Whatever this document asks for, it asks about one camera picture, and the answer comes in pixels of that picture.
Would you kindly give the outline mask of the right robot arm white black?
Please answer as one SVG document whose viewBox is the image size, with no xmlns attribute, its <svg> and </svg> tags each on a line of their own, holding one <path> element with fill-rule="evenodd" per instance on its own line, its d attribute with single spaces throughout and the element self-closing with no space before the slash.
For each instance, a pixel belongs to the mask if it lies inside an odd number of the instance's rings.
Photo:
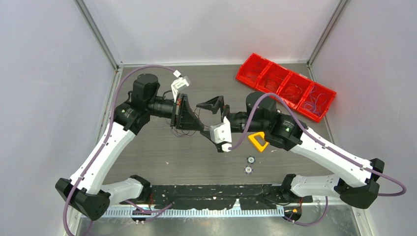
<svg viewBox="0 0 417 236">
<path fill-rule="evenodd" d="M 198 108 L 222 113 L 221 123 L 203 134 L 219 152 L 229 152 L 238 147 L 232 144 L 233 133 L 262 132 L 271 146 L 302 155 L 330 171 L 327 176 L 286 175 L 280 190 L 281 197 L 288 202 L 305 196 L 323 196 L 339 198 L 352 207 L 369 208 L 380 196 L 378 179 L 384 162 L 357 157 L 332 144 L 292 112 L 279 112 L 280 101 L 276 94 L 253 92 L 246 98 L 246 111 L 238 113 L 230 112 L 222 96 L 199 103 Z"/>
</svg>

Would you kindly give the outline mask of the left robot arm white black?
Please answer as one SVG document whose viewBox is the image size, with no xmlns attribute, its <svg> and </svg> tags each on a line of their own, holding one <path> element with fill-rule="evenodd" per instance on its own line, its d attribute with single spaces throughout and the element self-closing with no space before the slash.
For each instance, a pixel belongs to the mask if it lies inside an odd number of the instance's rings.
<svg viewBox="0 0 417 236">
<path fill-rule="evenodd" d="M 146 203 L 151 197 L 151 184 L 138 175 L 104 185 L 103 181 L 124 148 L 137 136 L 151 116 L 169 118 L 175 126 L 182 108 L 189 109 L 185 94 L 190 86 L 186 76 L 178 75 L 171 83 L 173 99 L 158 95 L 160 83 L 153 74 L 141 74 L 128 92 L 128 99 L 113 112 L 105 134 L 82 166 L 69 178 L 60 178 L 56 189 L 69 205 L 86 218 L 95 221 L 106 210 L 126 200 Z"/>
</svg>

